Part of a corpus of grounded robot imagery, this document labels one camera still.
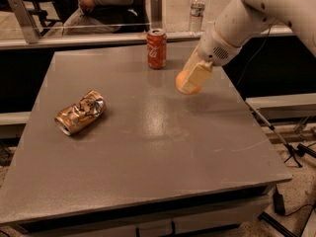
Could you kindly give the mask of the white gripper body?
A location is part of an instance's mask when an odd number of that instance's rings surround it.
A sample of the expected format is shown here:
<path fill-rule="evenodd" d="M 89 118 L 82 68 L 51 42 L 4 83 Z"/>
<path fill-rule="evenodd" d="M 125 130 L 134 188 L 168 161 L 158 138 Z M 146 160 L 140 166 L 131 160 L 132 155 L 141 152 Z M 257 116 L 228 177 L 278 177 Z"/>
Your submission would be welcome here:
<path fill-rule="evenodd" d="M 197 45 L 198 57 L 211 61 L 214 66 L 223 66 L 229 63 L 241 48 L 228 43 L 218 32 L 215 23 L 211 23 Z"/>

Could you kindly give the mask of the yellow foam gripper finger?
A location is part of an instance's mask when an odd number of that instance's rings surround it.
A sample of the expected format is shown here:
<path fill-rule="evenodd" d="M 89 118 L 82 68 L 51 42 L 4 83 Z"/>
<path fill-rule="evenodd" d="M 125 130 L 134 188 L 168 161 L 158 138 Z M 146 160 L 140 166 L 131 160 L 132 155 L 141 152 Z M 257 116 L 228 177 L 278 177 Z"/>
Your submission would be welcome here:
<path fill-rule="evenodd" d="M 198 49 L 195 48 L 195 50 L 187 60 L 183 70 L 192 70 L 200 61 L 201 58 L 198 56 Z"/>
<path fill-rule="evenodd" d="M 201 60 L 192 70 L 188 71 L 187 80 L 202 87 L 205 81 L 211 76 L 212 63 Z"/>

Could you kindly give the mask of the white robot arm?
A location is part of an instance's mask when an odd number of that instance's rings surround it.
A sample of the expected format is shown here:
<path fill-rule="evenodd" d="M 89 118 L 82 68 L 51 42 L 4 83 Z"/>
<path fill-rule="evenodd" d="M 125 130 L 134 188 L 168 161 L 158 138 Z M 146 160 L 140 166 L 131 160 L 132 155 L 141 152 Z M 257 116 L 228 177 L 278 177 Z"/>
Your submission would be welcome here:
<path fill-rule="evenodd" d="M 185 95 L 197 93 L 213 67 L 229 63 L 249 39 L 277 22 L 316 55 L 316 0 L 231 0 L 201 35 L 176 88 Z"/>

